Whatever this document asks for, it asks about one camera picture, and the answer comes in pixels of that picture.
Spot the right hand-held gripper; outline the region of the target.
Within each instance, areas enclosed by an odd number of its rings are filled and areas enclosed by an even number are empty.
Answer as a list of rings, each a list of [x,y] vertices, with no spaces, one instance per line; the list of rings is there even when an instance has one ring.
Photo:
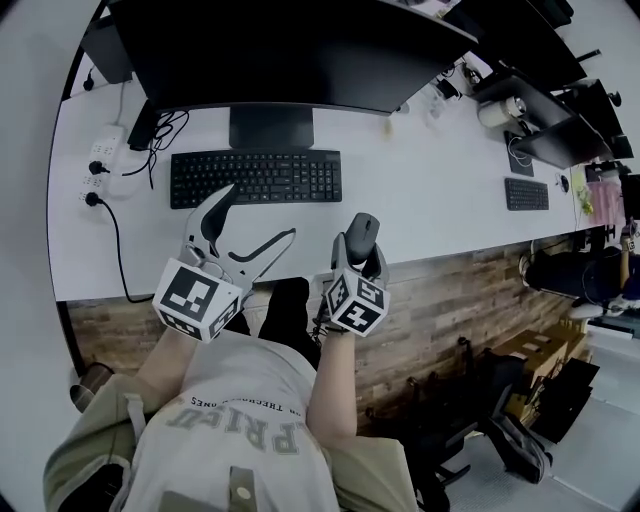
[[[390,294],[389,270],[382,250],[375,244],[361,269],[355,269],[352,236],[340,232],[333,241],[333,281],[325,293],[328,323],[355,335],[369,335],[386,317]]]

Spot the black mouse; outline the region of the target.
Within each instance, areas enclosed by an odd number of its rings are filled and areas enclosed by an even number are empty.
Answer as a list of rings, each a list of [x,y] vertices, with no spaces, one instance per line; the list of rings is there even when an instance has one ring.
[[[363,264],[374,250],[380,223],[369,213],[359,212],[344,232],[346,254],[351,266]]]

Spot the person's right forearm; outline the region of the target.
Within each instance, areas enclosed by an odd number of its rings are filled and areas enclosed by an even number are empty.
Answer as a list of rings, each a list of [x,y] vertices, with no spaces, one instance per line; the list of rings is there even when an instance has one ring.
[[[316,372],[306,424],[322,446],[331,446],[357,433],[353,333],[330,332]]]

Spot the small black keyboard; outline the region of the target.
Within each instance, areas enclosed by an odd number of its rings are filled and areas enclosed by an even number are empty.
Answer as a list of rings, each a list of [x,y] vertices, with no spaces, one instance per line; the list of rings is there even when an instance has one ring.
[[[504,188],[509,211],[547,211],[549,209],[548,187],[544,183],[505,178]]]

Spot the white power strip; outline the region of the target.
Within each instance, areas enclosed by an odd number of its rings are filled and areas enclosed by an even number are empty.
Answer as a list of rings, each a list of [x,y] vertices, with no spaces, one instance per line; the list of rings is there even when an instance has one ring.
[[[78,200],[85,204],[89,194],[95,194],[102,200],[125,200],[131,196],[132,186],[130,178],[118,174],[87,172],[81,181]]]
[[[110,169],[116,161],[126,129],[120,125],[105,124],[100,129],[89,153],[89,162],[99,162]]]

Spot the black power adapter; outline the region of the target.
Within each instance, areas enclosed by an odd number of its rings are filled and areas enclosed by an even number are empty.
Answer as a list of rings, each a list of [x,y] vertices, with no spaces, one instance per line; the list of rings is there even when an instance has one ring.
[[[155,136],[159,118],[159,113],[153,107],[151,102],[147,100],[144,103],[127,139],[127,144],[130,150],[140,152],[149,147],[149,144]]]

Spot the large black monitor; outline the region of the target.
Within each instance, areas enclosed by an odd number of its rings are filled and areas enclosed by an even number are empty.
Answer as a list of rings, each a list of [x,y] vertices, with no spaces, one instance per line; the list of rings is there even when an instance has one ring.
[[[230,109],[234,148],[314,142],[313,110],[388,116],[477,47],[392,0],[109,0],[158,112]]]

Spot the black office chair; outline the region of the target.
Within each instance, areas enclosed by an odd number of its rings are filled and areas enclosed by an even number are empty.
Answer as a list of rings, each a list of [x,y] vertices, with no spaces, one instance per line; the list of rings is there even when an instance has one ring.
[[[423,384],[411,378],[413,394],[405,452],[414,487],[442,487],[464,476],[468,466],[452,472],[444,463],[464,446],[464,437],[477,425],[475,406],[477,373],[471,341],[459,337],[464,372],[441,380],[431,374]]]

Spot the cardboard box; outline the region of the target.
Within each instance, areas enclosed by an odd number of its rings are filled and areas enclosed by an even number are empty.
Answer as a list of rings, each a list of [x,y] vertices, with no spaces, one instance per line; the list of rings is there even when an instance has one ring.
[[[586,334],[555,324],[543,332],[524,330],[492,349],[497,356],[520,359],[524,369],[513,386],[505,410],[521,423],[530,424],[537,415],[547,381],[557,377],[572,358],[578,358],[586,344]]]

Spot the metal cup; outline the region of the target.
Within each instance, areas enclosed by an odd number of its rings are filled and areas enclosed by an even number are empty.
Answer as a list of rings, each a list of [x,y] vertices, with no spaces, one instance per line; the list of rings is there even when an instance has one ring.
[[[114,371],[100,362],[93,362],[86,368],[79,381],[69,389],[71,402],[83,413],[97,395],[100,388],[110,379]]]

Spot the black flat monitor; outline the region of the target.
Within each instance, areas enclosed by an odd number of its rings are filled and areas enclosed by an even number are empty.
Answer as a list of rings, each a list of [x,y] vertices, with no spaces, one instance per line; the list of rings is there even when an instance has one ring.
[[[587,77],[560,35],[528,0],[460,0],[443,20],[477,39],[493,71],[512,68],[549,90]]]
[[[555,98],[581,115],[604,138],[624,134],[615,111],[622,105],[621,95],[618,91],[608,92],[599,79],[575,82]]]
[[[88,26],[81,48],[108,83],[132,79],[133,67],[111,16],[102,17]]]

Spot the yellow packet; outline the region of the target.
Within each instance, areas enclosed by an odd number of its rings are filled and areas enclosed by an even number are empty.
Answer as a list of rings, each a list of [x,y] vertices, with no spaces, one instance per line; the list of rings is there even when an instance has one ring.
[[[594,207],[585,173],[580,170],[573,171],[571,181],[574,189],[574,195],[580,204],[581,211],[586,216],[592,215],[594,213]]]

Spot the black angled monitor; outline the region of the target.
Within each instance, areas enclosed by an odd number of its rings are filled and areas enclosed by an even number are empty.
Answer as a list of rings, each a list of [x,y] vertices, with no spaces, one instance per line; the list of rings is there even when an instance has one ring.
[[[524,102],[523,116],[503,129],[514,173],[534,160],[568,169],[613,156],[609,143],[582,115],[516,73],[487,79],[471,98],[481,106],[510,98]]]

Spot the black flat bag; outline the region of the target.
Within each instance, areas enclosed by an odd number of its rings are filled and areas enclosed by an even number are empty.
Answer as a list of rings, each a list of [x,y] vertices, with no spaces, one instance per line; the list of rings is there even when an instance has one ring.
[[[556,377],[547,379],[531,430],[552,443],[568,433],[588,402],[600,367],[571,358]]]

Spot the pink packet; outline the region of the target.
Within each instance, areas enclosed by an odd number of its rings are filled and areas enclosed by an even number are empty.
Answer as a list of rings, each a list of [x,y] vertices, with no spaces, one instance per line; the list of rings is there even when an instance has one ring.
[[[593,209],[589,216],[592,225],[623,225],[625,223],[622,188],[618,182],[590,182],[587,188]]]

